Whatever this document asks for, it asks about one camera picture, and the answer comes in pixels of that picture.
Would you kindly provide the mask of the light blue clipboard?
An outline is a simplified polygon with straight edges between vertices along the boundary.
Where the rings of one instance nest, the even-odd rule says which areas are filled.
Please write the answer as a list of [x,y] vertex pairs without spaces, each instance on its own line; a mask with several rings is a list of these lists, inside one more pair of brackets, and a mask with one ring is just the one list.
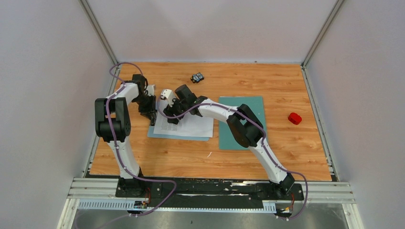
[[150,138],[163,138],[163,139],[177,139],[177,140],[192,140],[192,141],[208,141],[209,137],[190,137],[190,136],[177,136],[177,135],[163,135],[155,134],[154,127],[150,126],[147,136]]

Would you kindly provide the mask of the paper sheet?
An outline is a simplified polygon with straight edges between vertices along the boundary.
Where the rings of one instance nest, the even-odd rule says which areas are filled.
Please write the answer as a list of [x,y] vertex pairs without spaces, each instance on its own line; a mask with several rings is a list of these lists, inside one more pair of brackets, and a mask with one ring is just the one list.
[[213,137],[213,118],[199,117],[187,113],[183,119],[176,124],[169,124],[167,118],[157,113],[157,120],[154,126],[155,134],[177,135],[190,137]]

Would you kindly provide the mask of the green file folder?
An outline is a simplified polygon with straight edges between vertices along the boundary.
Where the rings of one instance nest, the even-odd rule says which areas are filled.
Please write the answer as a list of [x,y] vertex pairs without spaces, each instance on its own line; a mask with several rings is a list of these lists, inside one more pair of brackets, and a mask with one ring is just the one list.
[[[266,117],[265,109],[263,103],[263,97],[253,96],[253,97],[225,97],[221,96],[218,100],[219,103],[228,106],[240,106],[246,104],[259,119],[263,125],[263,129],[266,130]],[[234,139],[229,126],[219,121],[219,149],[221,150],[247,150],[240,146]]]

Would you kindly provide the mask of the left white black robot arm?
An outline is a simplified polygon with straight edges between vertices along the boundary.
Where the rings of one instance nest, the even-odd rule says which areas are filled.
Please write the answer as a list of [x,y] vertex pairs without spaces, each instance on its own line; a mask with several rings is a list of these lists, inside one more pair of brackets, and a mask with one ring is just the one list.
[[122,81],[115,93],[95,100],[96,134],[110,146],[120,170],[116,191],[118,197],[139,198],[147,190],[141,168],[131,149],[128,105],[137,103],[140,115],[150,120],[150,126],[154,126],[157,118],[154,91],[155,86],[149,85],[142,74],[134,74],[131,80]]

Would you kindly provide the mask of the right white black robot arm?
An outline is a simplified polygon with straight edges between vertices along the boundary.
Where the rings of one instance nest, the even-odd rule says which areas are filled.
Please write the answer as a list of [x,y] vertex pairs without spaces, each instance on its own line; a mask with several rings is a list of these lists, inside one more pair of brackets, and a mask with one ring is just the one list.
[[249,149],[260,161],[269,181],[274,183],[275,197],[285,199],[291,194],[295,179],[277,159],[268,143],[263,124],[248,105],[229,106],[205,96],[197,97],[185,84],[175,91],[164,89],[160,99],[168,103],[161,114],[169,123],[178,124],[186,114],[191,114],[227,124],[234,140]]

